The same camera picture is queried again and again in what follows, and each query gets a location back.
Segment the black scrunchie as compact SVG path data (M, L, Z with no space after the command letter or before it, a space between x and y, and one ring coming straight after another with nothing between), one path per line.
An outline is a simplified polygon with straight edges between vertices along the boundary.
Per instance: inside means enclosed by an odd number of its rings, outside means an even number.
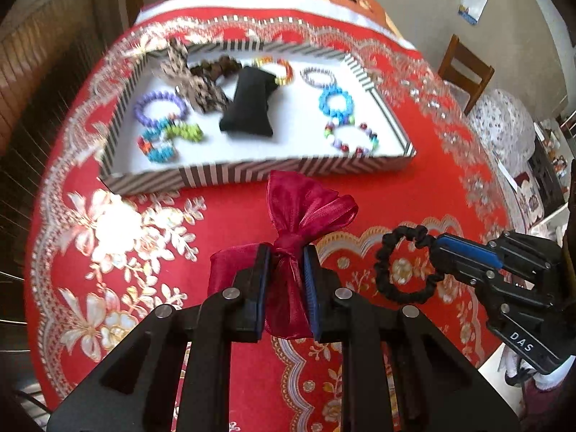
M401 257L395 260L392 258L402 242L412 243L416 250L431 251L433 244L436 243L436 237L429 234L428 228L423 225L416 227L401 225L384 234L374 264L376 288L382 296L394 303L423 304L435 294L436 286L444 280L445 274L442 271L428 275L421 272L421 275L426 277L422 289L413 292L400 290L396 284L404 285L409 282L414 270L414 266L407 258Z

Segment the dark red ribbon bow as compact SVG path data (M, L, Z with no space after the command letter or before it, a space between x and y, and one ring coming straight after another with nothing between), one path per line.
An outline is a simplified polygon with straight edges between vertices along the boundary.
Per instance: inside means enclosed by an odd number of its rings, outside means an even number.
M310 337L303 284L303 249L352 223L358 205L317 180L296 172L273 171L266 186L269 217L277 232L266 283L265 325L275 337ZM253 265L259 243L218 251L211 256L208 293L233 287L236 274ZM231 334L231 315L226 330Z

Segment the floral white fabric pile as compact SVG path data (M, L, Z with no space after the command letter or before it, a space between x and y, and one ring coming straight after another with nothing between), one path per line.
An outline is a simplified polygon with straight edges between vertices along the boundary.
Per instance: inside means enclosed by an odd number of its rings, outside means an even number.
M485 92L467 115L481 144L513 176L519 176L535 152L534 121L522 101L494 89Z

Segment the striped white tray box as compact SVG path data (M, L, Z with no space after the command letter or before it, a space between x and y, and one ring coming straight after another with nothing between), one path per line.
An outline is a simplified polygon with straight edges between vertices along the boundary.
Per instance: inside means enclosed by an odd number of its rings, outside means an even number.
M112 115L100 181L136 195L265 180L270 172L405 167L415 147L358 58L248 40L145 54Z

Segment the wooden chair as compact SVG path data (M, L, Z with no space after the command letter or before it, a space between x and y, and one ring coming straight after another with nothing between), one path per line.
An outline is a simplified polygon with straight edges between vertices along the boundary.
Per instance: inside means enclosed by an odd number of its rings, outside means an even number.
M491 81L495 69L484 63L453 34L438 69L443 80L469 95L462 112L468 115Z

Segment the dark brown scrunchie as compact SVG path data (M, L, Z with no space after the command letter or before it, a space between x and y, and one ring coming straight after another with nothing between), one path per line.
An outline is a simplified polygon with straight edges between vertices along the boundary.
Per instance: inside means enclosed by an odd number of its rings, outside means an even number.
M216 82L221 77L226 78L238 73L240 69L242 69L242 64L237 59L222 55L212 62L202 60L196 66L190 67L189 71L192 75L202 76Z

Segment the leopard print bow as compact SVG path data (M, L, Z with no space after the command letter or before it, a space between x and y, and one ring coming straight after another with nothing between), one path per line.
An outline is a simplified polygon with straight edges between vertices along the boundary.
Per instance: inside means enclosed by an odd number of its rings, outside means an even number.
M177 38L169 40L167 59L153 73L172 86L176 95L187 100L197 113L224 112L229 105L229 98L215 81L204 74L192 73L188 67L188 48Z

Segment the wooden slatted headboard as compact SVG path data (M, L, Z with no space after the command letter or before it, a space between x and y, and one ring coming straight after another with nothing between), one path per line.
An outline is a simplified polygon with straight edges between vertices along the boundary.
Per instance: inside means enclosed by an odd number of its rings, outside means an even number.
M3 0L1 170L42 175L70 103L141 0Z

